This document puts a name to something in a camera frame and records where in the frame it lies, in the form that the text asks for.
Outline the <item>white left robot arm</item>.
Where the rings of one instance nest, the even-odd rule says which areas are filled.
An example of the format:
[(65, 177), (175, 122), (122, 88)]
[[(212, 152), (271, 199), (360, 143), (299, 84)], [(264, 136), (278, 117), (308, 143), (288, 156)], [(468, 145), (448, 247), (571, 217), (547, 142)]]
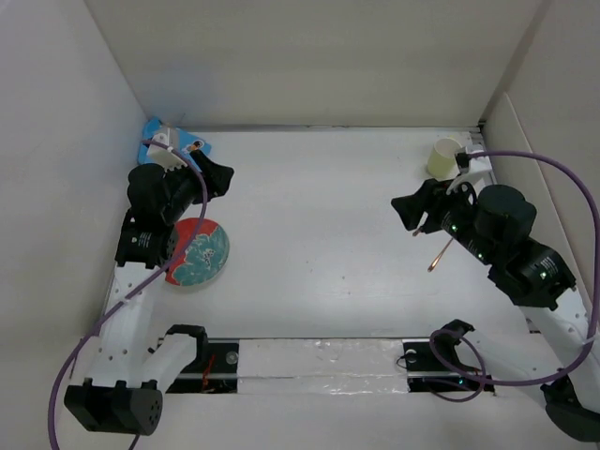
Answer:
[(107, 310), (94, 325), (97, 355), (82, 383), (67, 387), (64, 405), (88, 431), (149, 436), (163, 398), (185, 369), (208, 363), (208, 337), (199, 325), (175, 324), (150, 352), (146, 338), (156, 296), (152, 285), (183, 257), (190, 239), (176, 222), (192, 204), (206, 206), (229, 190), (234, 170), (202, 150), (162, 149), (172, 163), (149, 163), (127, 176), (129, 208), (115, 253)]

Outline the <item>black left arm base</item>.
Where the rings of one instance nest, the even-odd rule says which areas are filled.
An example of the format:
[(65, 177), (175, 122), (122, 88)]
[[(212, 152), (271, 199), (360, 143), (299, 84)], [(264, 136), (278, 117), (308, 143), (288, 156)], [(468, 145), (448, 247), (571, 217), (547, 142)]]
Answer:
[(210, 339), (202, 357), (177, 376), (168, 394), (235, 394), (238, 386), (240, 341)]

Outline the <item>blue space-print placemat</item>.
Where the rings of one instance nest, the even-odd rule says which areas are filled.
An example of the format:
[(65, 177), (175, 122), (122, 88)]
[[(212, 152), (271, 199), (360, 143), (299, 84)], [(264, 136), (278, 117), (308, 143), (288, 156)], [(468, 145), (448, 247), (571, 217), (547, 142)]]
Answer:
[(206, 140), (192, 135), (179, 127), (170, 127), (160, 119), (153, 117), (142, 127), (143, 141), (159, 141), (165, 136), (170, 145), (177, 147), (181, 152), (188, 154), (190, 151), (198, 149), (209, 156), (212, 151), (212, 145)]

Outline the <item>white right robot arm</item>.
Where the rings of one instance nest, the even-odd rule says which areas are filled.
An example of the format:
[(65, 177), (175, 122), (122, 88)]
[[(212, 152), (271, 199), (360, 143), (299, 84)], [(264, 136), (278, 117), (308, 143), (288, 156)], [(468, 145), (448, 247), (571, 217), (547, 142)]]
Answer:
[(444, 231), (487, 267), (488, 279), (530, 320), (560, 364), (529, 358), (453, 320), (433, 333), (436, 363), (477, 384), (520, 389), (563, 433), (599, 441), (599, 352), (577, 282), (561, 255), (530, 236), (535, 207), (515, 188), (426, 180), (391, 201), (414, 233)]

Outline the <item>red and teal plate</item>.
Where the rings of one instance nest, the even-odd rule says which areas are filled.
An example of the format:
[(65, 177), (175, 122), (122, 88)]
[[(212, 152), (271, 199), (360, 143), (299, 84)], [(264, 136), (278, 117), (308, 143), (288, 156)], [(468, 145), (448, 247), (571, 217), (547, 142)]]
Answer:
[(214, 220), (205, 218), (193, 242), (171, 265), (165, 280), (175, 287), (199, 287), (218, 276), (229, 253), (226, 231)]

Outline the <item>pale yellow mug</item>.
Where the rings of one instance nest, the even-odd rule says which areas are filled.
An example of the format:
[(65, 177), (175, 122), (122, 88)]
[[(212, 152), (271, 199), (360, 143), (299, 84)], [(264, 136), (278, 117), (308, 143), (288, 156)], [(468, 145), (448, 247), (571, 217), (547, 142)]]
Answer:
[(427, 173), (436, 179), (446, 179), (455, 168), (455, 154), (461, 148), (462, 145), (452, 138), (436, 141), (427, 160)]

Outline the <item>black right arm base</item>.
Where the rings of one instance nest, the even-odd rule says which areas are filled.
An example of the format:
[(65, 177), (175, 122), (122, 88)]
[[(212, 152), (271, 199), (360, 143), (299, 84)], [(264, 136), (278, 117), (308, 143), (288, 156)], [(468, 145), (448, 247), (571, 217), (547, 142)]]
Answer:
[(396, 366), (406, 374), (411, 394), (470, 394), (479, 388), (479, 383), (448, 371), (430, 351), (426, 338), (402, 340)]

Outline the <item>copper fork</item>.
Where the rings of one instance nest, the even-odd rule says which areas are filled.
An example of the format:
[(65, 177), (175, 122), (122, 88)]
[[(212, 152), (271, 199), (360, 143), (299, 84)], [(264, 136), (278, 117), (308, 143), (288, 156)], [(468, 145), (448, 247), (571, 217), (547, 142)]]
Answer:
[(442, 257), (444, 256), (444, 254), (446, 253), (446, 251), (449, 249), (449, 247), (452, 245), (452, 243), (454, 242), (453, 239), (450, 239), (442, 248), (442, 250), (440, 251), (440, 253), (433, 259), (433, 261), (431, 262), (431, 264), (427, 267), (427, 271), (429, 273), (431, 273), (432, 271), (435, 270), (435, 268), (438, 266), (438, 264), (440, 263), (440, 260), (442, 259)]

